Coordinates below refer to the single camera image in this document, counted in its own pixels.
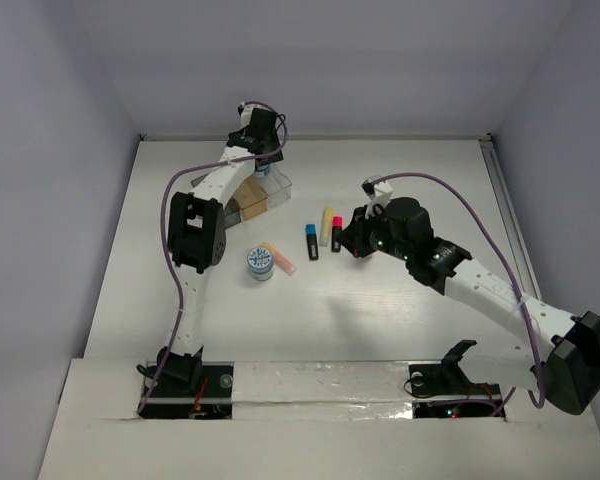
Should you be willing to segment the blue white slime jar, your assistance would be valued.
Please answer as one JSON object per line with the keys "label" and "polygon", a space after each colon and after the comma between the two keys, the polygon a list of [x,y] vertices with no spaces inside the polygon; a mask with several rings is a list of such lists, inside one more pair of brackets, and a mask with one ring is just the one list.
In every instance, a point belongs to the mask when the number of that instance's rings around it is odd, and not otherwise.
{"label": "blue white slime jar", "polygon": [[266,178],[271,173],[271,165],[270,164],[260,164],[256,167],[253,176],[256,179]]}

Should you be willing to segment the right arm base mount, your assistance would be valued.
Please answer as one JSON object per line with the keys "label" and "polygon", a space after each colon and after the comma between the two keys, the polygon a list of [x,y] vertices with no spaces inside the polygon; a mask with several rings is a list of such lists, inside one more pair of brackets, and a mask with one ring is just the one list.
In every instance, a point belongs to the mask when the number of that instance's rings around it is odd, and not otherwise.
{"label": "right arm base mount", "polygon": [[462,340],[439,361],[409,365],[403,390],[413,400],[415,419],[505,417],[500,386],[471,382],[460,368],[460,361],[476,344]]}

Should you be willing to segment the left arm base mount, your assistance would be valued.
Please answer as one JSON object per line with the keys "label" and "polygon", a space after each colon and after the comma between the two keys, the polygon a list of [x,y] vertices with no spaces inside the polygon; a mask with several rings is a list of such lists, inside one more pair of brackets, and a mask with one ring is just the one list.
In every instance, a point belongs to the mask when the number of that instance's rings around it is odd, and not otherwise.
{"label": "left arm base mount", "polygon": [[155,364],[136,366],[144,387],[138,406],[143,419],[226,420],[232,418],[234,364],[202,360],[202,350],[184,356],[164,347]]}

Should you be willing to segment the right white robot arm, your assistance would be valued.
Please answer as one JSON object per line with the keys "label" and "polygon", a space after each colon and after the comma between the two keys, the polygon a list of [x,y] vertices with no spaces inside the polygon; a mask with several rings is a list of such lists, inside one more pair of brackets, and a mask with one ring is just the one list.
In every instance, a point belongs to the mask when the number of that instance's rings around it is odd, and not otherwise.
{"label": "right white robot arm", "polygon": [[580,415],[600,391],[600,316],[581,316],[517,293],[464,248],[435,235],[428,211],[401,197],[355,209],[337,240],[356,258],[375,252],[405,264],[420,284],[484,315],[522,341],[499,359],[455,358],[440,368],[442,384],[462,392],[477,374],[543,391],[559,410]]}

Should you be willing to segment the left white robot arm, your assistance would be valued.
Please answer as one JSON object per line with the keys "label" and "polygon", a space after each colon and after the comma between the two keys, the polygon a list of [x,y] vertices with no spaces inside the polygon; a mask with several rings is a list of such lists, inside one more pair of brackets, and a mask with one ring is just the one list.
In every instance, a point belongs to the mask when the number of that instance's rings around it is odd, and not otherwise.
{"label": "left white robot arm", "polygon": [[203,347],[206,290],[227,244],[225,206],[259,167],[283,159],[281,114],[255,101],[240,104],[238,112],[240,128],[228,135],[220,159],[174,174],[163,195],[161,241],[178,294],[167,346],[182,357]]}

